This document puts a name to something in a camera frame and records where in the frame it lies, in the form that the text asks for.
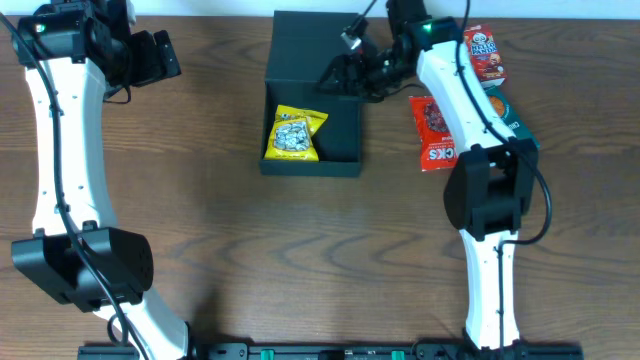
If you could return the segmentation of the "yellow Hacks candy bag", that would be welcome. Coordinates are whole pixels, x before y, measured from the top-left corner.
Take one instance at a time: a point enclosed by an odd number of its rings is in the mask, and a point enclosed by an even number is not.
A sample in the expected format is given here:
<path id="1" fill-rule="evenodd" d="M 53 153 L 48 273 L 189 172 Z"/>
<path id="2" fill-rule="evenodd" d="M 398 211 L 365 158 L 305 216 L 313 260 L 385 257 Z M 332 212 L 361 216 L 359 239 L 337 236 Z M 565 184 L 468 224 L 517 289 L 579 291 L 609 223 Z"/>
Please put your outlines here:
<path id="1" fill-rule="evenodd" d="M 279 105 L 264 159 L 318 162 L 312 138 L 328 117 L 327 113 L 315 110 Z"/>

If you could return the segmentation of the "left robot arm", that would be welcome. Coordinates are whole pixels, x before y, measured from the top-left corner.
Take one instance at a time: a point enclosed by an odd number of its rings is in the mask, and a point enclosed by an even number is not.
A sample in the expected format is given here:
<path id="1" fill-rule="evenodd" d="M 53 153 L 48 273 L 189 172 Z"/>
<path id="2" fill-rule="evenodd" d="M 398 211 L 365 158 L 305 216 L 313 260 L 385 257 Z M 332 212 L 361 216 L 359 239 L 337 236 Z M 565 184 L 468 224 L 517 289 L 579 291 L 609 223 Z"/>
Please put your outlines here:
<path id="1" fill-rule="evenodd" d="M 153 288 L 143 235 L 122 230 L 108 192 L 102 112 L 118 93 L 176 77 L 166 31 L 136 31 L 126 0 L 55 0 L 9 24 L 35 116 L 38 193 L 32 235 L 14 267 L 54 301 L 104 319 L 95 359 L 189 359 L 188 324 Z"/>

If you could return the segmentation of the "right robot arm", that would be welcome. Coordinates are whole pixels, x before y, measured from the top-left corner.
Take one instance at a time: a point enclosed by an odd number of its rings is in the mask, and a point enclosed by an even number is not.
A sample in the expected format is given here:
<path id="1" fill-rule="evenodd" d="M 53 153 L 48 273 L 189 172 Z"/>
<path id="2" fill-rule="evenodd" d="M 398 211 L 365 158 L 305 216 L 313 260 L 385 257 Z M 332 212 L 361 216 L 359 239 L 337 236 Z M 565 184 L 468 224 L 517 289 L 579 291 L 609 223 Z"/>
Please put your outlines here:
<path id="1" fill-rule="evenodd" d="M 421 1 L 390 1 L 387 16 L 394 43 L 377 49 L 365 37 L 359 14 L 342 31 L 349 51 L 335 57 L 318 92 L 380 102 L 416 78 L 434 98 L 457 155 L 443 201 L 466 255 L 469 308 L 463 334 L 477 357 L 512 355 L 521 342 L 513 305 L 515 249 L 533 187 L 544 182 L 538 148 L 518 137 L 494 109 L 472 65 L 464 26 L 435 19 Z"/>

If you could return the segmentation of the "teal Chunkies box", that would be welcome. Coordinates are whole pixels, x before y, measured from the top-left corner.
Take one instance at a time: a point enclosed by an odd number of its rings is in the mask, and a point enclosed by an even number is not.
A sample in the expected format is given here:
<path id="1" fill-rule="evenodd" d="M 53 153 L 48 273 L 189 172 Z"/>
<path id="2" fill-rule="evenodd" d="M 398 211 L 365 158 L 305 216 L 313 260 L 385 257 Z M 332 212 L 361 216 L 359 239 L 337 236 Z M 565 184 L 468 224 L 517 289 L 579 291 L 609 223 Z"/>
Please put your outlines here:
<path id="1" fill-rule="evenodd" d="M 486 88 L 485 93 L 496 113 L 500 116 L 503 123 L 514 132 L 515 136 L 518 139 L 531 139 L 536 147 L 540 148 L 539 141 L 524 124 L 515 108 L 507 101 L 507 98 L 499 88 L 497 86 Z"/>

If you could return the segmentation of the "red Hacks candy bag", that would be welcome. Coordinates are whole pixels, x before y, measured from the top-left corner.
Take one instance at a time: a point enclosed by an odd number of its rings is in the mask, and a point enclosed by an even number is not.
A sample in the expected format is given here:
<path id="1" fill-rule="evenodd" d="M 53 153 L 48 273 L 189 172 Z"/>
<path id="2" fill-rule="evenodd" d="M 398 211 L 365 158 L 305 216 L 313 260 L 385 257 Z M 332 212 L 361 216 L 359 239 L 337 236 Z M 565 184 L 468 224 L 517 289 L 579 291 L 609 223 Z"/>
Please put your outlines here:
<path id="1" fill-rule="evenodd" d="M 421 170 L 453 168 L 457 162 L 454 141 L 435 99 L 412 96 L 409 103 L 421 140 Z"/>

